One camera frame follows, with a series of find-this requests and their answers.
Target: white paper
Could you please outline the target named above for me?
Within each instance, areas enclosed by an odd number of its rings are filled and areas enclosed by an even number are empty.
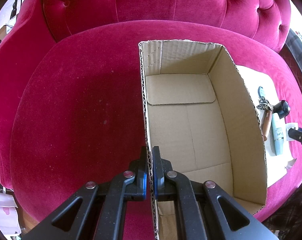
[[[16,207],[12,195],[0,193],[0,231],[5,236],[21,234]]]
[[[289,123],[286,124],[285,133],[286,133],[286,140],[288,140],[288,141],[294,141],[294,139],[289,136],[289,129],[291,129],[291,128],[293,128],[295,130],[298,130],[298,123],[297,122],[289,122]]]
[[[252,70],[244,66],[237,66],[238,72],[242,76],[247,90],[253,100],[255,107],[259,104],[258,88],[262,86],[265,92],[266,99],[272,105],[276,105],[280,100],[278,99],[273,80],[267,74]],[[264,111],[256,109],[258,118],[262,123]],[[283,131],[286,130],[284,118],[280,120]],[[286,133],[284,133],[283,154],[275,154],[274,138],[272,127],[267,140],[264,142],[266,151],[266,167],[267,167],[267,187],[270,187],[286,173],[286,166],[294,163],[294,159],[289,149],[289,142],[286,140]]]
[[[17,207],[12,195],[0,193],[0,207]]]
[[[8,22],[7,22],[7,26],[6,26],[6,33],[8,34],[13,26],[15,25],[16,23],[16,20],[17,20],[17,16],[14,16],[12,19],[10,19]]]

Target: cardboard box flap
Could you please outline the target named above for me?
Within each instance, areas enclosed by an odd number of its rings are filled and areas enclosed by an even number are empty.
[[[257,112],[244,80],[225,49],[221,50],[214,64],[209,77],[229,140],[233,195],[242,200],[265,205],[265,147]]]
[[[261,209],[261,205],[244,201],[238,198],[234,198],[234,199],[251,214],[254,214]],[[170,204],[170,208],[172,208],[174,211],[173,201],[167,203]],[[176,218],[174,213],[165,216],[159,214],[158,229],[159,229],[159,239],[177,240],[178,239],[177,227],[176,227]]]
[[[208,75],[160,74],[146,77],[151,105],[212,103],[215,93]]]
[[[144,75],[207,74],[221,45],[188,40],[141,43]]]

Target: wooden floor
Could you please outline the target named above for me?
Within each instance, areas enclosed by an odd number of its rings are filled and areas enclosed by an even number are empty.
[[[7,194],[13,195],[13,197],[15,198],[15,202],[18,206],[17,212],[18,212],[19,225],[21,228],[25,228],[21,230],[21,234],[25,235],[38,224],[38,221],[36,221],[26,211],[23,210],[23,208],[20,206],[19,202],[17,201],[14,192],[7,192]]]

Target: corrugated cardboard edge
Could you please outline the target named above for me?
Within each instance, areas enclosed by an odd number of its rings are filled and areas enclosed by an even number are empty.
[[[153,184],[153,160],[152,160],[152,154],[151,149],[149,148],[149,144],[147,142],[147,91],[146,91],[146,85],[145,85],[145,75],[144,75],[144,65],[143,65],[143,55],[142,55],[142,44],[147,41],[141,41],[139,43],[139,53],[140,53],[140,74],[141,74],[141,88],[142,88],[142,101],[143,101],[143,116],[144,116],[144,133],[145,133],[145,139],[146,139],[146,145],[147,145],[147,165],[148,165],[148,174],[149,174],[149,183],[150,183],[150,196],[151,196],[151,207],[152,207],[152,216],[153,216],[153,228],[154,228],[154,236],[155,239],[159,240],[158,237],[158,210],[157,210],[157,204],[155,200],[155,194],[154,194],[154,184]]]
[[[162,46],[163,46],[163,42],[164,41],[171,41],[171,40],[151,40],[151,41],[160,41],[161,42],[161,56],[160,56],[160,62],[161,62],[161,58],[162,58]],[[150,195],[151,195],[151,206],[152,206],[152,214],[153,214],[153,227],[154,227],[154,234],[155,234],[155,239],[159,240],[159,236],[158,236],[158,210],[157,210],[157,203],[155,200],[155,194],[154,194],[154,184],[153,184],[153,170],[152,170],[152,164],[153,164],[153,160],[152,160],[152,154],[151,154],[151,149],[149,149],[149,145],[147,142],[147,92],[146,92],[146,84],[145,84],[145,74],[144,74],[144,65],[143,65],[143,50],[142,50],[142,44],[143,43],[147,43],[147,42],[151,42],[151,41],[141,41],[139,42],[139,54],[140,54],[140,74],[141,74],[141,88],[142,88],[142,100],[143,100],[143,114],[144,114],[144,129],[145,129],[145,138],[146,138],[146,145],[147,145],[147,163],[148,163],[148,174],[149,174],[149,182],[150,182]],[[238,74],[241,76],[241,74],[238,71],[238,68],[236,67],[236,64],[234,63],[234,60],[232,59],[229,51],[227,50],[227,48],[219,43],[214,43],[214,42],[200,42],[200,41],[191,41],[191,40],[178,40],[178,41],[190,41],[190,42],[196,42],[196,43],[202,43],[202,44],[214,44],[214,45],[219,45],[221,46],[221,48],[224,48],[225,51],[227,52],[228,56],[230,57],[234,67],[236,68]],[[245,82],[242,78],[244,87],[246,88],[246,91],[250,97],[250,100],[252,102],[252,107],[254,107],[254,102],[252,100],[252,97],[245,85]],[[258,127],[260,129],[261,132],[261,138],[263,139],[263,133],[262,133],[262,129],[261,129],[261,123],[260,120],[258,118],[258,112],[256,110],[256,108],[254,107],[254,111],[255,111],[255,115],[256,115],[256,119],[258,122]],[[263,149],[264,149],[264,162],[265,162],[265,167],[266,167],[266,155],[265,155],[265,145],[263,144]]]

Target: white cloth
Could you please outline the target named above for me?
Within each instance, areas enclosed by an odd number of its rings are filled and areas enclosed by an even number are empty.
[[[21,234],[16,207],[12,195],[0,193],[0,231],[5,237]]]

